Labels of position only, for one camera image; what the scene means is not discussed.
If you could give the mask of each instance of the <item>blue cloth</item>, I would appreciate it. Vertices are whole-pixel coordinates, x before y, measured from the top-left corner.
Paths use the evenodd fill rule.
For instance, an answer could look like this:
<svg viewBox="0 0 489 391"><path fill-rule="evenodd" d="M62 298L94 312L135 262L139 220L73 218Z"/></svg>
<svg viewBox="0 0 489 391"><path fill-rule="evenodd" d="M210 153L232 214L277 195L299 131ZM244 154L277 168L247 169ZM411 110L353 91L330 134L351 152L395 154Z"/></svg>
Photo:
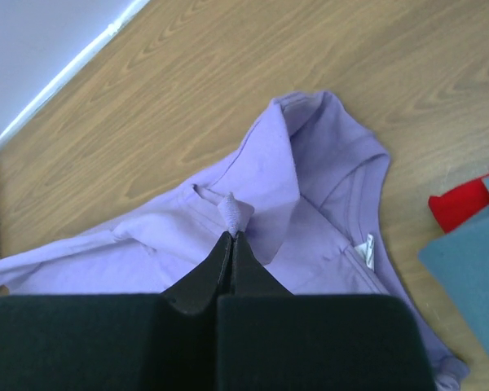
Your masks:
<svg viewBox="0 0 489 391"><path fill-rule="evenodd" d="M489 177L484 179L489 190ZM489 354L489 206L419 252Z"/></svg>

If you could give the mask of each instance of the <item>purple shirt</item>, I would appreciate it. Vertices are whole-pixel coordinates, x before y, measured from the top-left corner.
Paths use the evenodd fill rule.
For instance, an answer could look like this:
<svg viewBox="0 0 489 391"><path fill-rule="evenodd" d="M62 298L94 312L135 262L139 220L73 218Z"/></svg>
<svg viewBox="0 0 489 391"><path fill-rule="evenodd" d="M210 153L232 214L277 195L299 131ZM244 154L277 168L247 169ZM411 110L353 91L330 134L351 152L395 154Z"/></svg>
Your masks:
<svg viewBox="0 0 489 391"><path fill-rule="evenodd" d="M1 260L0 285L11 294L162 292L224 231L241 230L292 293L403 299L438 389L458 390L467 366L418 314L382 242L378 208L389 163L336 96L288 94L271 101L237 151L172 191L77 237ZM369 235L374 270L355 250Z"/></svg>

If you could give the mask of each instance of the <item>red garment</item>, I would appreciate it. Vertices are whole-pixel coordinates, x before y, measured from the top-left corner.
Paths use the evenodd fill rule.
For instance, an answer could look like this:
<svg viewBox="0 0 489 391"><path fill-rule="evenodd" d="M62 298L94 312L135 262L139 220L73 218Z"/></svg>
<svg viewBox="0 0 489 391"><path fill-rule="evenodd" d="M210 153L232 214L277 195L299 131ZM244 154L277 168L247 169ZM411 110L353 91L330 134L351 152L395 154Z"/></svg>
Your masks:
<svg viewBox="0 0 489 391"><path fill-rule="evenodd" d="M445 233L453 231L489 205L489 191L482 181L485 177L489 177L489 174L459 185L441 196L430 197L428 205Z"/></svg>

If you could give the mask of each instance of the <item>wood grain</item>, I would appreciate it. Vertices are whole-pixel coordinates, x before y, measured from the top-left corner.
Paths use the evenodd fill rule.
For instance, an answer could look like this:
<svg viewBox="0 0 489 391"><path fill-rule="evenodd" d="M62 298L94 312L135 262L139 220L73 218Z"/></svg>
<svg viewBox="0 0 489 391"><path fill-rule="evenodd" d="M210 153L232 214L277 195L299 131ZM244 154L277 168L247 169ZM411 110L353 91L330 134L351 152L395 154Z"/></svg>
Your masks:
<svg viewBox="0 0 489 391"><path fill-rule="evenodd" d="M0 153L3 256L124 213L235 149L269 99L334 91L394 163L399 273L489 390L489 359L416 259L431 194L489 171L489 0L150 2Z"/></svg>

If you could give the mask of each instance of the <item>wall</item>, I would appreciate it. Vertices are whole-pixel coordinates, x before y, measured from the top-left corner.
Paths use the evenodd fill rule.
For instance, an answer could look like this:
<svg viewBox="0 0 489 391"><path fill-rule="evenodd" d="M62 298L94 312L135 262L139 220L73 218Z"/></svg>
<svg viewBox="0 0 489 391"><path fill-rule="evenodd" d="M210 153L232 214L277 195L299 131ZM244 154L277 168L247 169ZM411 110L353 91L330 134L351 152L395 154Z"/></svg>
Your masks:
<svg viewBox="0 0 489 391"><path fill-rule="evenodd" d="M0 0L0 147L146 2Z"/></svg>

